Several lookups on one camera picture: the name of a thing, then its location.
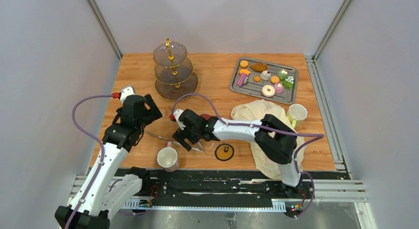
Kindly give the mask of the metal tongs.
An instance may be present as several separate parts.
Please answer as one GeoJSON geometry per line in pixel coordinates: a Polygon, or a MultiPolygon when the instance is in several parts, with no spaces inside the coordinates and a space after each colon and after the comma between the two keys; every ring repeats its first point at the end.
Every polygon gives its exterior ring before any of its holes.
{"type": "Polygon", "coordinates": [[[167,139],[167,141],[177,142],[187,151],[192,150],[192,145],[197,144],[201,148],[200,151],[204,151],[200,140],[208,137],[204,131],[208,123],[208,117],[199,115],[191,109],[179,109],[177,108],[177,102],[175,102],[169,118],[172,122],[178,124],[178,128],[172,134],[172,140],[167,139]]]}

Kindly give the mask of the metal baking tray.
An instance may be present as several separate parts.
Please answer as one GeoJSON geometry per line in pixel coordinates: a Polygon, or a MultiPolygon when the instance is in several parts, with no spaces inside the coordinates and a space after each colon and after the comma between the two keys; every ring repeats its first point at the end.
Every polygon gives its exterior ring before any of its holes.
{"type": "Polygon", "coordinates": [[[266,100],[270,100],[273,102],[277,102],[277,103],[282,103],[282,104],[288,104],[291,105],[295,102],[295,98],[296,98],[296,86],[297,86],[297,80],[298,80],[298,71],[297,69],[290,67],[290,66],[285,66],[285,65],[281,65],[281,64],[276,64],[276,63],[272,63],[272,62],[267,62],[267,61],[263,61],[263,60],[258,60],[258,59],[254,59],[254,58],[249,58],[249,57],[240,57],[235,65],[232,77],[231,77],[231,81],[229,84],[229,89],[233,92],[236,93],[241,93],[241,94],[246,94],[249,96],[253,96],[253,97],[260,97],[262,99],[266,99],[266,100]],[[246,83],[242,86],[239,87],[236,85],[238,79],[239,79],[239,70],[242,69],[239,66],[239,63],[241,60],[246,60],[248,61],[249,65],[246,69],[248,69],[251,73],[246,81],[246,83]],[[253,71],[250,68],[251,64],[254,63],[258,63],[258,62],[262,62],[265,63],[268,67],[268,71],[270,71],[271,76],[277,76],[277,73],[279,71],[281,71],[282,69],[285,69],[288,71],[288,76],[293,76],[294,77],[294,85],[292,89],[286,89],[284,88],[284,91],[282,94],[275,94],[273,97],[268,98],[265,97],[261,94],[261,89],[264,85],[272,85],[274,86],[274,84],[272,84],[269,81],[264,81],[261,80],[259,83],[255,83],[253,81],[253,77],[254,76],[260,76],[259,72],[253,71]]]}

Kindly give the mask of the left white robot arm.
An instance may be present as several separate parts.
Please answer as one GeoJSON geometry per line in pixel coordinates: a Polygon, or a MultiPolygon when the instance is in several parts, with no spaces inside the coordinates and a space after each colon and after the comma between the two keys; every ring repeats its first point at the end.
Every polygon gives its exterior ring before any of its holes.
{"type": "Polygon", "coordinates": [[[120,92],[107,97],[118,98],[122,106],[117,109],[103,139],[86,131],[76,121],[76,109],[90,97],[79,101],[72,110],[74,125],[99,144],[100,152],[76,196],[68,206],[59,206],[55,212],[55,219],[63,229],[107,229],[116,213],[134,194],[145,196],[151,191],[150,173],[138,167],[130,168],[112,190],[109,185],[132,147],[142,139],[145,127],[163,115],[150,94],[141,96],[120,92]]]}

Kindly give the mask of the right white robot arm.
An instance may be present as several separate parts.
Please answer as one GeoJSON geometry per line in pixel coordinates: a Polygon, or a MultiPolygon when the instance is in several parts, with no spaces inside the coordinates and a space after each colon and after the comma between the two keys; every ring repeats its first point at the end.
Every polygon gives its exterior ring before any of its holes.
{"type": "Polygon", "coordinates": [[[186,150],[201,140],[242,140],[255,143],[278,165],[282,174],[283,193],[290,198],[302,192],[301,173],[296,162],[297,135],[272,114],[253,121],[227,120],[216,116],[203,117],[190,109],[177,109],[170,120],[178,124],[172,137],[186,150]]]}

